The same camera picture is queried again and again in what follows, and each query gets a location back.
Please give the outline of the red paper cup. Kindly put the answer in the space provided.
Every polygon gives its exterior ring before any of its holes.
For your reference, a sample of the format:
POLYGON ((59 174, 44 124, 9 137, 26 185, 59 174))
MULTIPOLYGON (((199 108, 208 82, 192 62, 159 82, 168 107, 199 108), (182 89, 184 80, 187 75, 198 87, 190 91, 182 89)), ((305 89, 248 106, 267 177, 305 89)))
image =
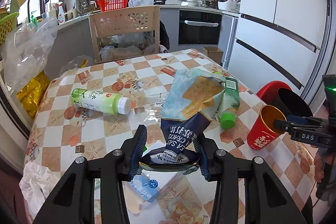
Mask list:
POLYGON ((286 121, 280 110, 272 105, 260 109, 258 118, 247 135, 247 143, 254 150, 260 150, 284 133, 274 127, 275 120, 286 121))

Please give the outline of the small blue plastic packet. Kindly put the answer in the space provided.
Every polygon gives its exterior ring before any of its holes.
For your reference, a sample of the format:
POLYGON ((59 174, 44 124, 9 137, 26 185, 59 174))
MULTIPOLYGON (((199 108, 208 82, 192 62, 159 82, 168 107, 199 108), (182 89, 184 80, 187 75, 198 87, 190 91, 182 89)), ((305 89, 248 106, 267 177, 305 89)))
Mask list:
POLYGON ((123 182, 123 192, 127 209, 133 214, 139 214, 160 194, 159 183, 146 175, 134 176, 131 182, 123 182))

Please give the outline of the green cap drink bottle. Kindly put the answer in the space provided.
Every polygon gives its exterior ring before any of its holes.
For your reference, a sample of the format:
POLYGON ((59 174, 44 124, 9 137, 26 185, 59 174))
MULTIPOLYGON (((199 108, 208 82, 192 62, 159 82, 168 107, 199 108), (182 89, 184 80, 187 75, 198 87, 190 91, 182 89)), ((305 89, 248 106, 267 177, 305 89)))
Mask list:
POLYGON ((222 101, 218 108, 218 119, 222 129, 228 130, 235 127, 239 107, 238 81, 234 78, 226 77, 222 101))

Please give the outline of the white cap green bottle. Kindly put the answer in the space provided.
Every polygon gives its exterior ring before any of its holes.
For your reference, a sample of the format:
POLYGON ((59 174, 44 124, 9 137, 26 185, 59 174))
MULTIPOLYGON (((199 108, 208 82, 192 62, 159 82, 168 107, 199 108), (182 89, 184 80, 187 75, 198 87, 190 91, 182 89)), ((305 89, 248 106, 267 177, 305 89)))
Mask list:
POLYGON ((110 115, 126 115, 130 112, 131 107, 131 100, 121 94, 80 88, 71 92, 71 103, 76 107, 110 115))

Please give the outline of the blue cracker bag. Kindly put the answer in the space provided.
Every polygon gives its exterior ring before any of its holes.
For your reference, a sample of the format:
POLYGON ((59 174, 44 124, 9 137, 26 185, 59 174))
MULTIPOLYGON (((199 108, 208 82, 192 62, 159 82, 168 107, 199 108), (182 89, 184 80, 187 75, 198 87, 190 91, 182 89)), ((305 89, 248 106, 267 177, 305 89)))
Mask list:
POLYGON ((210 125, 221 103, 225 77, 201 69, 177 70, 161 111, 165 147, 154 149, 139 161, 142 169, 178 172, 198 164, 200 155, 187 147, 210 125))

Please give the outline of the black trash bin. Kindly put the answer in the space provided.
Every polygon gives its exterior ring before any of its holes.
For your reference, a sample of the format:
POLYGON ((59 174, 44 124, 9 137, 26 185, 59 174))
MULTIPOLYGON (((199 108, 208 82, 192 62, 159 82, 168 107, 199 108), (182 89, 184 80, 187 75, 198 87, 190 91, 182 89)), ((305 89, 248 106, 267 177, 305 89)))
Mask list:
POLYGON ((307 103, 296 93, 286 88, 279 88, 273 106, 284 114, 298 117, 312 117, 313 113, 307 103))

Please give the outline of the checkered floral tablecloth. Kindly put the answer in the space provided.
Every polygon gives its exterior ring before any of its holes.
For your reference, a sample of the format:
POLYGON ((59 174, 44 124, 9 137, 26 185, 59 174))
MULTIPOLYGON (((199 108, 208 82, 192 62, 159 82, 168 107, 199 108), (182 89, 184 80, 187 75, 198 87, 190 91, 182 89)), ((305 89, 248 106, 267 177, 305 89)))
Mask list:
MULTIPOLYGON (((146 148, 165 142, 161 130, 162 102, 171 88, 174 73, 198 68, 223 73, 224 69, 196 50, 159 53, 71 69, 51 81, 41 101, 26 150, 26 162, 61 177, 73 161, 104 157, 131 138, 137 127, 147 127, 146 148), (126 115, 108 115, 76 108, 71 92, 76 88, 119 93, 131 100, 126 115)), ((214 119, 205 130, 207 138, 235 157, 263 157, 302 209, 314 188, 313 157, 286 134, 263 149, 254 150, 247 135, 258 118, 264 101, 243 84, 238 85, 240 106, 236 124, 229 130, 214 119)), ((131 223, 206 223, 214 204, 216 185, 206 182, 200 172, 169 176, 163 193, 147 207, 133 205, 131 223)))

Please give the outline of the white refrigerator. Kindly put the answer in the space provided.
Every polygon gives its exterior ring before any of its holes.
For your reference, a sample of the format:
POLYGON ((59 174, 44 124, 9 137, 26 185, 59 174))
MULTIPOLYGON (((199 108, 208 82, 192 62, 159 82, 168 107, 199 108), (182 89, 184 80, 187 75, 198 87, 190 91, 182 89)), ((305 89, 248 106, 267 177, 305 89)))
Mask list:
POLYGON ((254 92, 282 81, 311 103, 334 41, 335 0, 241 0, 227 69, 254 92))

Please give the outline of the cardboard box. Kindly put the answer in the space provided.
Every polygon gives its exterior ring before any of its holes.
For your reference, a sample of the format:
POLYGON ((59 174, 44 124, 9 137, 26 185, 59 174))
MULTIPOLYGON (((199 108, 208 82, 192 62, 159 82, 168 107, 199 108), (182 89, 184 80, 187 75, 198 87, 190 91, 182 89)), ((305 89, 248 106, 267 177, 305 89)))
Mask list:
POLYGON ((223 51, 218 47, 203 47, 203 54, 215 61, 217 64, 222 64, 223 51))

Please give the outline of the gold foil bag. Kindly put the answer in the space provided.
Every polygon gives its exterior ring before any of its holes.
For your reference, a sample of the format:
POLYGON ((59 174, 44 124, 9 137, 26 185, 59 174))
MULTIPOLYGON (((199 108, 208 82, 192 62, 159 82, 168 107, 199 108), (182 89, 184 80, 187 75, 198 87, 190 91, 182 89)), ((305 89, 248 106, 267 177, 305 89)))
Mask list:
POLYGON ((32 120, 36 116, 49 84, 50 79, 45 74, 45 71, 42 70, 17 92, 19 102, 32 120))

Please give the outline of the black built-in oven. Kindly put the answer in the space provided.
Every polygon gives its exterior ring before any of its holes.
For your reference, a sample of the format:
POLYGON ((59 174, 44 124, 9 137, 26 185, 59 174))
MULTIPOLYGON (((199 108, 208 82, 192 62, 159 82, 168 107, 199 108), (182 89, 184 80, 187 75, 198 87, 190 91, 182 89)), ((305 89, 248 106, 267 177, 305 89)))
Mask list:
POLYGON ((209 12, 179 11, 179 45, 217 45, 222 16, 209 12))

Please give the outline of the white rice cooker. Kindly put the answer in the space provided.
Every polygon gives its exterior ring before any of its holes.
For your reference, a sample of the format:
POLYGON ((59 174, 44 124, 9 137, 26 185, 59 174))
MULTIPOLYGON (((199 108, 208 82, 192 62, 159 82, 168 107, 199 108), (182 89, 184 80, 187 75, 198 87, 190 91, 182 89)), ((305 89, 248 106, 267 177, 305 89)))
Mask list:
POLYGON ((218 9, 227 12, 240 12, 241 0, 218 0, 218 9))

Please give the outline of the black hanging cloth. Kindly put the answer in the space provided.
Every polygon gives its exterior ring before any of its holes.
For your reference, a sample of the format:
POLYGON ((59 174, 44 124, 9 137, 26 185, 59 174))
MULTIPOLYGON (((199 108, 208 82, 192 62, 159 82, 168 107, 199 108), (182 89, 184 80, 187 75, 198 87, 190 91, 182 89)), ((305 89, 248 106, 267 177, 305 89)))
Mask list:
POLYGON ((167 51, 170 49, 170 39, 167 34, 165 25, 162 21, 159 24, 159 44, 163 46, 167 51))

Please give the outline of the white spray bottle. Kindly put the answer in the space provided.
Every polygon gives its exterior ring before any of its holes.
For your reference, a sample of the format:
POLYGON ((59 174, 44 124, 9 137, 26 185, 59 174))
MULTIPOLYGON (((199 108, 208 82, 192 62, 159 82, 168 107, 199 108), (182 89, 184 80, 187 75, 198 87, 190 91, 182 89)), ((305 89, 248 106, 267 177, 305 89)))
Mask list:
POLYGON ((65 21, 66 19, 65 19, 64 9, 63 9, 63 3, 58 2, 58 24, 61 25, 65 23, 65 21))

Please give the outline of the red plastic basket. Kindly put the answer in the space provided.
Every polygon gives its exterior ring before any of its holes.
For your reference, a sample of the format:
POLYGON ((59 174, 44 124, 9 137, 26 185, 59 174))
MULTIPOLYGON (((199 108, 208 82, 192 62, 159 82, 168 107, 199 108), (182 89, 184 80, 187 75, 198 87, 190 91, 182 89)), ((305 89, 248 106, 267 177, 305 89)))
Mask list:
POLYGON ((127 7, 128 0, 98 0, 101 12, 124 9, 127 7))

